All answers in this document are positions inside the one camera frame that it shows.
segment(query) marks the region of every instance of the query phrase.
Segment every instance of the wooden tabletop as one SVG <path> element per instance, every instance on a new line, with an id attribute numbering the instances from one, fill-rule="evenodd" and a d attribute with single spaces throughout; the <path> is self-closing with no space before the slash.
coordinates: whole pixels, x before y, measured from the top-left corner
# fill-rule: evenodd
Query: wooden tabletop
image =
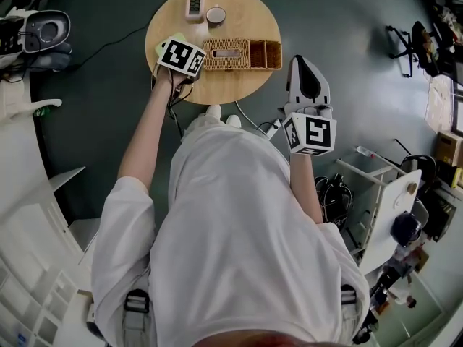
<path id="1" fill-rule="evenodd" d="M 146 60 L 153 70 L 158 60 L 156 46 L 169 36 L 181 32 L 188 42 L 203 47 L 208 38 L 249 38 L 280 41 L 280 31 L 271 11 L 261 0 L 205 0 L 205 12 L 215 5 L 226 11 L 225 22 L 208 28 L 207 22 L 194 24 L 185 19 L 187 0 L 168 0 L 154 15 L 146 33 Z M 196 104 L 225 104 L 255 92 L 272 71 L 205 71 L 186 100 Z M 182 96 L 190 91 L 186 86 Z"/>

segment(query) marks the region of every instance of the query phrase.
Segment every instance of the wicker basket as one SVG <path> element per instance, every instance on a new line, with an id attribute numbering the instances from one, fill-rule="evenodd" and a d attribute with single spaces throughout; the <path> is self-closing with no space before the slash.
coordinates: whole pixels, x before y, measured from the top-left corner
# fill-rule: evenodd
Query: wicker basket
<path id="1" fill-rule="evenodd" d="M 278 41 L 246 38 L 211 38 L 203 43 L 206 52 L 204 69 L 231 71 L 234 69 L 281 69 L 281 44 Z"/>

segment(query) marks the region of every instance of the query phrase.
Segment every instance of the concrete floor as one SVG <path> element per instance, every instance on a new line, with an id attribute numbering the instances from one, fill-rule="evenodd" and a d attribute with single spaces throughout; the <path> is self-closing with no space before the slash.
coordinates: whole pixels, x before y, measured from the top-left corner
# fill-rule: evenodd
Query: concrete floor
<path id="1" fill-rule="evenodd" d="M 69 42 L 79 63 L 104 43 L 145 24 L 162 1 L 53 0 L 48 7 L 71 17 Z M 328 80 L 338 120 L 336 149 L 315 159 L 317 174 L 333 171 L 333 160 L 351 155 L 355 145 L 401 160 L 404 153 L 392 142 L 395 137 L 414 153 L 430 152 L 435 135 L 424 120 L 428 83 L 416 67 L 412 79 L 401 76 L 400 66 L 407 70 L 407 62 L 392 61 L 387 54 L 402 47 L 397 48 L 396 37 L 389 38 L 385 30 L 386 25 L 411 30 L 416 20 L 430 27 L 420 0 L 262 1 L 279 24 L 284 67 L 240 101 L 255 123 L 273 121 L 279 115 L 277 108 L 286 102 L 288 62 L 302 54 Z M 98 217 L 150 93 L 145 31 L 105 48 L 75 73 L 51 75 L 39 93 L 42 98 L 63 100 L 61 108 L 42 120 L 52 168 L 58 173 L 87 167 L 61 193 L 74 218 Z M 180 104 L 181 125 L 187 126 L 204 110 Z M 236 112 L 234 104 L 224 106 L 225 115 Z M 281 131 L 272 141 L 287 155 Z M 179 143 L 174 123 L 166 119 L 150 191 L 158 225 L 166 214 L 170 161 Z"/>

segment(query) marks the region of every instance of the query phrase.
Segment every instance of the sneaker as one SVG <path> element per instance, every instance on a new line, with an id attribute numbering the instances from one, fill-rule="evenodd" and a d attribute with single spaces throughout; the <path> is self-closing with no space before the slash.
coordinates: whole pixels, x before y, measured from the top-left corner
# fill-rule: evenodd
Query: sneaker
<path id="1" fill-rule="evenodd" d="M 236 114 L 232 114 L 229 118 L 227 118 L 225 124 L 241 129 L 241 121 Z"/>
<path id="2" fill-rule="evenodd" d="M 209 106 L 205 113 L 220 119 L 222 117 L 222 108 L 219 105 Z"/>

